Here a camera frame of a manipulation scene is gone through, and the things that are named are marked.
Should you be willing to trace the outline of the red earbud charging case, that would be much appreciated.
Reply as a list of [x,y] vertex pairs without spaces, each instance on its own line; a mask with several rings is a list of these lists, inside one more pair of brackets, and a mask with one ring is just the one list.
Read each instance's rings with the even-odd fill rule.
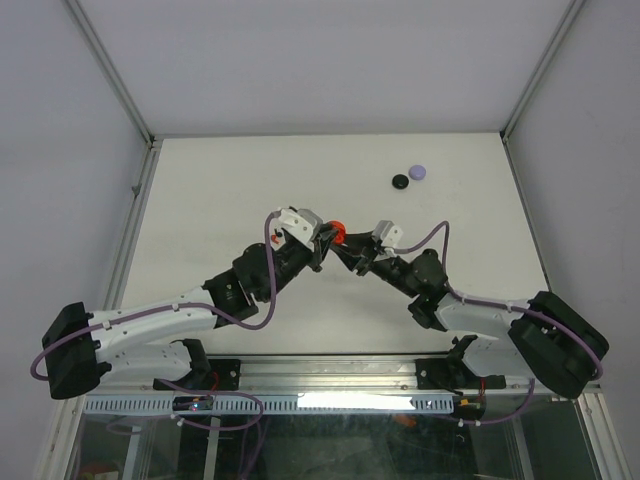
[[334,232],[334,238],[332,240],[332,242],[336,245],[342,245],[345,241],[345,237],[346,237],[346,227],[343,223],[337,221],[337,220],[332,220],[329,222],[329,225],[331,226],[333,232]]

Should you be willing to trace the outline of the black earbud charging case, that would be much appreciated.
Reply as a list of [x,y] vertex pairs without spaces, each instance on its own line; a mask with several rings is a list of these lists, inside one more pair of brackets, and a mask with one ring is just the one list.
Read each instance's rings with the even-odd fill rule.
[[391,180],[392,186],[397,190],[404,190],[409,186],[410,179],[404,174],[396,174]]

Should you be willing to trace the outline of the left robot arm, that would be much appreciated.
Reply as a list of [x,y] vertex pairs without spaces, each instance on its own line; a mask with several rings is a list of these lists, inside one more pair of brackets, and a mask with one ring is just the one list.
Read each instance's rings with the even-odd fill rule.
[[257,331],[275,314],[278,293],[302,270],[318,270],[335,225],[269,218],[265,240],[247,247],[230,269],[177,297],[133,309],[90,312],[65,306],[42,338],[31,376],[47,383],[55,400],[96,388],[165,382],[198,388],[210,364],[195,333],[224,326]]

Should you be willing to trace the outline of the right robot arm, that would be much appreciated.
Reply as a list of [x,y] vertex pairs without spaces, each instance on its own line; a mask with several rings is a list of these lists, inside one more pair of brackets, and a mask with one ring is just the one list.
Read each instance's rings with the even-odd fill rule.
[[525,300],[470,296],[451,286],[445,251],[420,245],[405,260],[404,250],[374,232],[347,234],[332,250],[348,270],[407,295],[421,327],[461,333],[447,353],[448,378],[459,387],[481,377],[523,377],[575,399],[603,375],[608,341],[553,292]]

